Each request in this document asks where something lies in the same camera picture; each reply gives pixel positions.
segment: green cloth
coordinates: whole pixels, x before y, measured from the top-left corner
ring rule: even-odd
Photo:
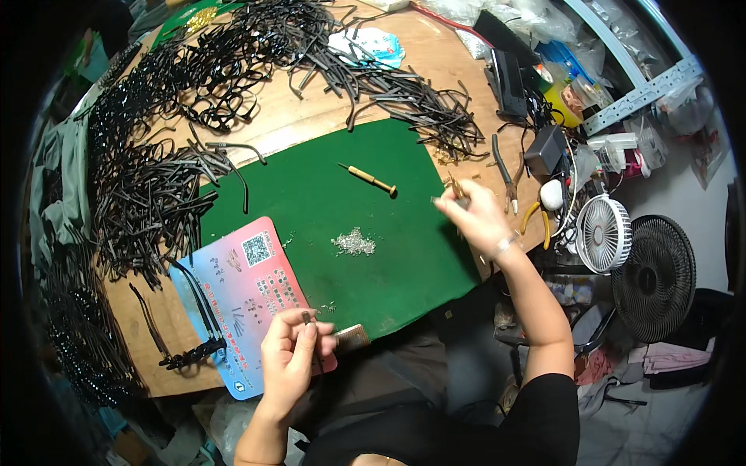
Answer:
[[[244,4],[240,1],[236,1],[230,4],[223,3],[224,2],[222,0],[202,0],[181,8],[177,13],[174,13],[173,16],[168,18],[166,22],[163,23],[163,27],[158,32],[158,36],[153,41],[153,45],[150,47],[150,49],[155,50],[155,46],[158,45],[160,42],[171,39],[177,32],[173,29],[176,26],[185,25],[187,21],[189,21],[189,18],[191,18],[194,13],[197,13],[200,10],[208,7],[217,7],[218,14],[216,16],[220,16],[223,13],[227,13],[228,11],[235,10],[238,7],[244,6]]]
[[[417,138],[406,123],[387,119],[293,146],[268,157],[267,166],[251,163],[239,170],[249,186],[249,215],[235,174],[222,177],[220,188],[202,186],[201,194],[220,194],[202,218],[202,244],[267,215],[281,241],[292,238],[285,253],[309,305],[322,311],[319,320],[340,330],[362,324],[371,340],[393,333],[480,282],[468,245],[430,202],[443,185]],[[396,184],[398,197],[337,162]],[[354,227],[375,240],[375,253],[337,256],[331,239]]]

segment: silver bangle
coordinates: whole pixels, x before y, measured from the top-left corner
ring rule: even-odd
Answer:
[[[513,234],[508,235],[505,238],[502,238],[498,242],[498,245],[495,247],[495,249],[492,251],[492,254],[489,255],[489,260],[492,261],[492,260],[497,259],[500,254],[508,250],[508,248],[510,247],[510,244],[514,242],[517,238],[518,238],[517,230],[514,230]],[[486,262],[484,261],[484,257],[479,256],[479,258],[482,261],[482,263],[486,265]]]

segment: woman's left hand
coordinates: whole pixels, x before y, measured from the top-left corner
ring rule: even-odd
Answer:
[[[287,309],[275,314],[262,341],[262,404],[278,419],[286,417],[308,389],[313,351],[318,348],[326,357],[336,347],[336,339],[330,335],[334,325],[315,322],[313,317],[306,325],[303,312],[316,314],[314,309]]]

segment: black box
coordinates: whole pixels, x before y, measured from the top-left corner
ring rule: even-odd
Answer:
[[[565,135],[559,125],[545,126],[536,135],[524,159],[533,175],[552,174],[565,150]]]

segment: yellow-handled pliers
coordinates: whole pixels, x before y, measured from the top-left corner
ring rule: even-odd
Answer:
[[[532,214],[539,208],[541,208],[542,219],[544,220],[544,250],[546,251],[547,249],[549,249],[549,216],[547,215],[547,211],[544,210],[544,207],[542,206],[542,203],[540,201],[534,202],[523,216],[523,221],[521,222],[521,235],[526,234],[526,225],[528,224],[528,219],[531,218]]]

